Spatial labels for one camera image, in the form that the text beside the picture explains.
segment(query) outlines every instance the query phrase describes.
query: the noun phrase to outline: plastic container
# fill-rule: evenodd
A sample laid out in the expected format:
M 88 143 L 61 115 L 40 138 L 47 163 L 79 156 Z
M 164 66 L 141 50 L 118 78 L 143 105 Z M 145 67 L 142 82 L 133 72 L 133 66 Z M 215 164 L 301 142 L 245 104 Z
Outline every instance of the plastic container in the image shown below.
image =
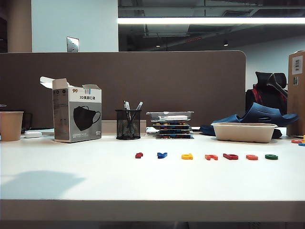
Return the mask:
M 180 111 L 180 112 L 146 112 L 147 115 L 151 115 L 152 122 L 166 122 L 166 121 L 189 121 L 193 111 Z
M 171 129 L 171 130 L 159 130 L 159 134 L 170 134 L 170 135 L 174 135 L 174 134 L 189 134 L 190 130 L 180 130 L 180 129 Z
M 190 125 L 159 125 L 160 130 L 189 130 Z
M 212 123 L 216 138 L 221 141 L 268 143 L 275 124 L 265 123 Z
M 156 139 L 194 139 L 192 135 L 159 135 L 156 134 Z
M 183 127 L 183 126 L 187 126 L 189 127 L 190 125 L 188 125 L 186 122 L 183 121 L 177 121 L 177 122 L 154 122 L 153 125 L 155 126 L 179 126 L 179 127 Z

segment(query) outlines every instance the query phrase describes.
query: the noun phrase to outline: ceiling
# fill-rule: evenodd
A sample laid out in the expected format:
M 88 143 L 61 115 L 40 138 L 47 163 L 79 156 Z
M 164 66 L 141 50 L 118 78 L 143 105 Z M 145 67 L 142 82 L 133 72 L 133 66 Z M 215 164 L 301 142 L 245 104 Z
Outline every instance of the ceiling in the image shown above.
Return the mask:
M 118 0 L 119 17 L 304 17 L 304 0 Z M 221 50 L 305 35 L 304 25 L 119 25 L 120 51 Z

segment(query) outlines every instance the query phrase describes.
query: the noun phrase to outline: paper cup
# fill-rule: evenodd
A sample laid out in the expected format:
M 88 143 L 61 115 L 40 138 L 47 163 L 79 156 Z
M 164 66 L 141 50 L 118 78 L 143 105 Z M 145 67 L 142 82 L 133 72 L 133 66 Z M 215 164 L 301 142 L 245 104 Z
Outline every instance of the paper cup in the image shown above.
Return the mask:
M 0 112 L 1 141 L 18 141 L 21 136 L 23 111 Z

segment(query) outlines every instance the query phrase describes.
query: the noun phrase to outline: clear plastic tray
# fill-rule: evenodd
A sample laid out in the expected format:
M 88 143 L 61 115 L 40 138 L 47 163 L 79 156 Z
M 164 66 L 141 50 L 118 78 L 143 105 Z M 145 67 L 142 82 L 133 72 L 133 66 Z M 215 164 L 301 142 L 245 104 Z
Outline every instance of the clear plastic tray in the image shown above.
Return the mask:
M 156 139 L 194 139 L 192 135 L 156 135 Z
M 190 126 L 185 122 L 155 122 L 156 126 Z
M 159 130 L 157 134 L 161 135 L 177 135 L 177 134 L 190 134 L 191 130 L 171 129 L 171 130 Z
M 191 130 L 189 125 L 160 125 L 160 130 Z
M 146 112 L 151 115 L 152 122 L 173 122 L 173 121 L 190 121 L 194 111 L 175 111 L 175 112 Z

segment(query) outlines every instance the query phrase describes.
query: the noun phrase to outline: blue slipper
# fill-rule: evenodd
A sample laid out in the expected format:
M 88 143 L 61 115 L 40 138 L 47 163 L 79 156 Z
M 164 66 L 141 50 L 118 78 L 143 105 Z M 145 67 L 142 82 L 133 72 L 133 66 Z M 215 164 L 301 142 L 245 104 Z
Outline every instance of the blue slipper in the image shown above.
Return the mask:
M 277 126 L 287 126 L 298 119 L 297 114 L 282 115 L 279 109 L 253 103 L 251 108 L 241 118 L 233 114 L 227 118 L 215 120 L 212 123 L 269 123 L 276 124 Z M 202 125 L 199 131 L 206 135 L 215 136 L 212 125 Z
M 253 103 L 247 113 L 241 118 L 241 123 L 269 123 L 277 126 L 287 126 L 299 117 L 297 114 L 282 115 L 279 109 Z
M 236 114 L 233 114 L 229 117 L 215 120 L 212 123 L 239 123 L 240 117 Z M 205 135 L 212 135 L 215 136 L 214 127 L 212 125 L 202 125 L 199 128 L 199 131 L 203 132 Z

